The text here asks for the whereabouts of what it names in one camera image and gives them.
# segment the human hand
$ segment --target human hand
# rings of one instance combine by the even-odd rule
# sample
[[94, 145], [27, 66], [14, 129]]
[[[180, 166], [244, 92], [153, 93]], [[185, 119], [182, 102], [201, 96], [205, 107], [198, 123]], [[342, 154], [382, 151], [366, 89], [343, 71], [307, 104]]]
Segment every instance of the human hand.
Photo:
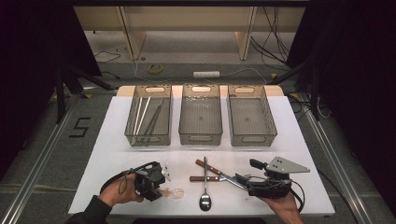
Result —
[[135, 174], [130, 174], [115, 180], [102, 191], [98, 199], [102, 200], [110, 207], [117, 203], [143, 202], [144, 198], [137, 194], [134, 188], [134, 179]]
[[303, 223], [300, 213], [297, 209], [297, 204], [292, 193], [288, 193], [286, 197], [280, 199], [260, 198], [262, 201], [268, 203], [270, 208], [280, 219], [287, 224]]

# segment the cabinet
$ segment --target cabinet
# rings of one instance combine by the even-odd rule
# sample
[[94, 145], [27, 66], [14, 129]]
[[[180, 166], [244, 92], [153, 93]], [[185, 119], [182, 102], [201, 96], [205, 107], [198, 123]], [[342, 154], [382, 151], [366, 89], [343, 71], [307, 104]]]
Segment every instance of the cabinet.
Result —
[[[130, 57], [138, 57], [146, 31], [234, 32], [239, 56], [245, 60], [252, 32], [271, 31], [262, 7], [75, 7], [86, 31], [123, 31]], [[265, 10], [273, 20], [274, 8]], [[303, 7], [282, 7], [279, 32], [295, 33]]]

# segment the metal spoon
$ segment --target metal spoon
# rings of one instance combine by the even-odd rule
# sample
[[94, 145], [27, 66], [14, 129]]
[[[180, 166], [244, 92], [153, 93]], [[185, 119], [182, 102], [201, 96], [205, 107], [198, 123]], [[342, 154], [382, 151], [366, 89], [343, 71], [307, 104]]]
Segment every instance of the metal spoon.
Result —
[[206, 193], [206, 157], [204, 157], [204, 162], [205, 162], [205, 191], [204, 194], [201, 196], [201, 199], [199, 200], [199, 206], [201, 207], [201, 210], [203, 211], [209, 211], [210, 207], [212, 206], [212, 200], [210, 200], [210, 196]]

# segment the utensil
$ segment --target utensil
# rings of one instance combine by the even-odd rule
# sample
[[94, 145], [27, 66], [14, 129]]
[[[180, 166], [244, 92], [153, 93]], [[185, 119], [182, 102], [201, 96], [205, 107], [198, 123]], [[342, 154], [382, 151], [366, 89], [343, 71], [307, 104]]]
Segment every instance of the utensil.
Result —
[[136, 135], [136, 128], [137, 128], [137, 122], [139, 121], [139, 116], [140, 116], [140, 107], [142, 106], [142, 97], [139, 98], [139, 106], [137, 108], [137, 115], [136, 115], [136, 121], [134, 122], [134, 135]]
[[205, 164], [203, 161], [200, 161], [200, 160], [196, 160], [195, 163], [200, 165], [200, 166], [202, 166], [202, 167], [204, 167], [204, 168], [208, 167], [209, 171], [215, 173], [218, 176], [205, 176], [205, 177], [203, 177], [203, 176], [194, 176], [193, 175], [193, 176], [190, 176], [190, 181], [203, 181], [203, 180], [204, 181], [225, 181], [226, 180], [226, 181], [234, 184], [235, 186], [237, 186], [240, 189], [247, 190], [247, 187], [242, 185], [242, 184], [240, 184], [236, 180], [235, 176], [231, 177], [229, 175], [226, 175], [222, 171], [216, 169], [215, 167], [213, 167], [211, 165]]
[[137, 127], [136, 134], [139, 134], [140, 127], [142, 126], [143, 119], [145, 118], [146, 112], [148, 111], [149, 101], [150, 101], [150, 100], [151, 100], [151, 96], [148, 97], [148, 101], [146, 102], [145, 110], [143, 111], [143, 115], [142, 115], [142, 118], [140, 119], [139, 126]]
[[201, 210], [203, 211], [209, 211], [210, 207], [212, 207], [212, 200], [210, 199], [210, 196], [206, 193], [206, 157], [204, 157], [204, 162], [205, 162], [205, 191], [204, 194], [201, 196], [201, 199], [199, 200], [199, 206]]
[[[160, 101], [160, 104], [157, 106], [154, 115], [152, 116], [151, 121], [148, 124], [147, 129], [143, 133], [143, 135], [152, 134], [154, 132], [155, 123], [157, 122], [158, 117], [160, 116], [161, 107], [163, 106], [163, 99]], [[150, 138], [143, 138], [142, 142], [149, 143]]]

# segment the clear plastic item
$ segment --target clear plastic item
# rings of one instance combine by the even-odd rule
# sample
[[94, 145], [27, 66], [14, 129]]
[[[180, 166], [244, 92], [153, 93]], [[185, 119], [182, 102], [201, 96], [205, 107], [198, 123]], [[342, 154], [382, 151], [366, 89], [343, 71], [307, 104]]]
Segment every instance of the clear plastic item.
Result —
[[264, 86], [229, 86], [228, 106], [233, 147], [272, 145], [277, 131]]
[[132, 147], [169, 146], [172, 86], [136, 86], [125, 136]]
[[220, 145], [219, 85], [183, 85], [178, 132], [181, 145]]
[[171, 198], [171, 199], [180, 199], [184, 197], [184, 189], [160, 189], [160, 193], [163, 197]]

